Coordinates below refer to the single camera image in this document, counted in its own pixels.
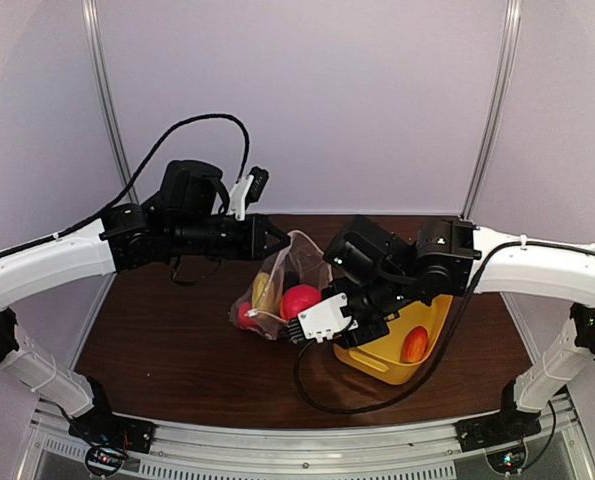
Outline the red toy strawberry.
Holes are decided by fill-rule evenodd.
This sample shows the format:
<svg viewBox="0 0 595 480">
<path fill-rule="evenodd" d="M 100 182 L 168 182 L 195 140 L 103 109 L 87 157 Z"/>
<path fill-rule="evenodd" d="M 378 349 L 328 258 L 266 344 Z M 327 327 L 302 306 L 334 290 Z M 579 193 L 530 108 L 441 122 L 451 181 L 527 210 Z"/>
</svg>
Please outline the red toy strawberry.
<svg viewBox="0 0 595 480">
<path fill-rule="evenodd" d="M 291 287 L 283 295 L 280 303 L 280 316 L 288 321 L 321 301 L 321 291 L 313 286 L 299 284 Z"/>
</svg>

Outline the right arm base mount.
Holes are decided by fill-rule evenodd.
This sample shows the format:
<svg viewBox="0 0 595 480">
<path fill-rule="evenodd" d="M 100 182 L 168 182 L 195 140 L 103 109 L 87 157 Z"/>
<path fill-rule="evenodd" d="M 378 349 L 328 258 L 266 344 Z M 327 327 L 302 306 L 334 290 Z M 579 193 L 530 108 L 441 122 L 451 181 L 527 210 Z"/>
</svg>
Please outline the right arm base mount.
<svg viewBox="0 0 595 480">
<path fill-rule="evenodd" d="M 484 450 L 488 466 L 509 477 L 529 464 L 527 437 L 541 432 L 538 414 L 501 412 L 460 420 L 455 424 L 461 451 Z"/>
</svg>

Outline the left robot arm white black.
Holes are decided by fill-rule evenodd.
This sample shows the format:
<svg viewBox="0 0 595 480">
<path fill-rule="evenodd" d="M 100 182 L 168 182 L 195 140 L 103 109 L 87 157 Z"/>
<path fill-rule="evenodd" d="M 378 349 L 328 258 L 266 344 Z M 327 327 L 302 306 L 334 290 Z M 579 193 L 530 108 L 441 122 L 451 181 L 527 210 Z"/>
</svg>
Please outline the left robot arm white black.
<svg viewBox="0 0 595 480">
<path fill-rule="evenodd" d="M 185 256 L 257 261 L 290 243 L 262 214 L 247 214 L 269 178 L 254 167 L 226 189 L 219 168 L 197 160 L 167 165 L 143 204 L 110 206 L 71 233 L 0 251 L 0 370 L 55 403 L 85 441 L 109 446 L 125 435 L 102 385 L 59 364 L 18 324 L 12 304 L 76 280 L 151 263 L 179 268 Z"/>
</svg>

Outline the clear zip top bag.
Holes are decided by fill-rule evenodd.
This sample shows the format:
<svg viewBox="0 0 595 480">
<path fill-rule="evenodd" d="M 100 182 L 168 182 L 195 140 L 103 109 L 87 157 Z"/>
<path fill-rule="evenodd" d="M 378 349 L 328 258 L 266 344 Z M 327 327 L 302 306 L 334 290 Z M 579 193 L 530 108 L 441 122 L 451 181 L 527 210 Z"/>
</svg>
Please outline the clear zip top bag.
<svg viewBox="0 0 595 480">
<path fill-rule="evenodd" d="M 290 246 L 264 260 L 257 274 L 264 272 L 271 276 L 281 294 L 281 299 L 286 293 L 283 291 L 283 277 L 286 271 L 297 272 L 301 279 L 300 284 L 310 285 L 321 291 L 332 280 L 332 269 L 324 262 L 323 251 L 303 231 L 292 230 L 288 234 L 291 237 Z M 253 281 L 247 291 L 230 308 L 229 321 L 235 327 L 239 328 L 237 324 L 239 305 L 252 301 Z M 281 318 L 280 308 L 278 314 L 254 309 L 254 312 L 250 312 L 250 316 L 255 316 L 258 324 L 258 330 L 252 332 L 267 340 L 277 340 L 285 336 L 285 325 L 288 321 Z"/>
</svg>

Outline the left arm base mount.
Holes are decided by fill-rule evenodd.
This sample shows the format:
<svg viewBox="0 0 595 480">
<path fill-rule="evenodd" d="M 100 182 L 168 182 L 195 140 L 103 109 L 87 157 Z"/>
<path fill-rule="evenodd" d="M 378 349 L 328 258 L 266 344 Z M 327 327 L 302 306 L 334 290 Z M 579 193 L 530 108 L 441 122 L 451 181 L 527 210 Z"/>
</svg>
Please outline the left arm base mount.
<svg viewBox="0 0 595 480">
<path fill-rule="evenodd" d="M 130 452 L 147 454 L 151 450 L 155 424 L 150 421 L 114 413 L 101 417 L 62 415 L 68 422 L 68 433 L 88 445 L 83 462 L 94 477 L 117 474 L 130 459 Z"/>
</svg>

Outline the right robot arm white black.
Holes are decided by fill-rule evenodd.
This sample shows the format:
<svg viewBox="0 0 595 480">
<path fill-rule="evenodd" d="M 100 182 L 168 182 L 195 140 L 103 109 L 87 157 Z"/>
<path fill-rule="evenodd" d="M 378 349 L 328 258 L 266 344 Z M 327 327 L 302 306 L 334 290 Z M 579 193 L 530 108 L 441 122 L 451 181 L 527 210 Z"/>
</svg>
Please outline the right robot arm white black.
<svg viewBox="0 0 595 480">
<path fill-rule="evenodd" d="M 408 243 L 365 216 L 355 217 L 326 248 L 343 277 L 325 290 L 317 341 L 348 348 L 385 336 L 386 319 L 440 295 L 518 293 L 568 300 L 561 333 L 528 371 L 504 387 L 499 412 L 467 439 L 507 442 L 531 433 L 548 401 L 595 360 L 595 244 L 514 236 L 459 218 L 435 219 Z"/>
</svg>

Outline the yellow plastic basket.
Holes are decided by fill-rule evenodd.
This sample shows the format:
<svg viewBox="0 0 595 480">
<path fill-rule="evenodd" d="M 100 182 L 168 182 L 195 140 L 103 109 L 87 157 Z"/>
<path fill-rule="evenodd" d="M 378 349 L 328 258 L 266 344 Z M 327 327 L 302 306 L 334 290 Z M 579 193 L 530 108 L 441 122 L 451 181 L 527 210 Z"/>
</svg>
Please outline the yellow plastic basket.
<svg viewBox="0 0 595 480">
<path fill-rule="evenodd" d="M 391 316 L 387 326 L 389 333 L 365 345 L 343 349 L 335 345 L 333 352 L 342 363 L 390 385 L 408 382 L 430 357 L 442 333 L 452 307 L 453 297 L 440 295 L 430 306 L 419 301 L 402 308 L 398 317 Z M 403 363 L 401 350 L 408 333 L 416 326 L 428 332 L 428 345 L 424 358 L 417 363 Z"/>
</svg>

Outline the purple toy eggplant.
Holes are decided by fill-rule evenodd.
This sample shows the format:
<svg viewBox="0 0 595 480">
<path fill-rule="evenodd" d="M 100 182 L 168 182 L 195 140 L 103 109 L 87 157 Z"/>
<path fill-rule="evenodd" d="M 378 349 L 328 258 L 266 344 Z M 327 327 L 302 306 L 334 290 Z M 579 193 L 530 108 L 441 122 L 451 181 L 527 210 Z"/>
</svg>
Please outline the purple toy eggplant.
<svg viewBox="0 0 595 480">
<path fill-rule="evenodd" d="M 301 283 L 300 276 L 297 272 L 286 271 L 283 277 L 283 291 L 290 290 L 291 288 Z"/>
</svg>

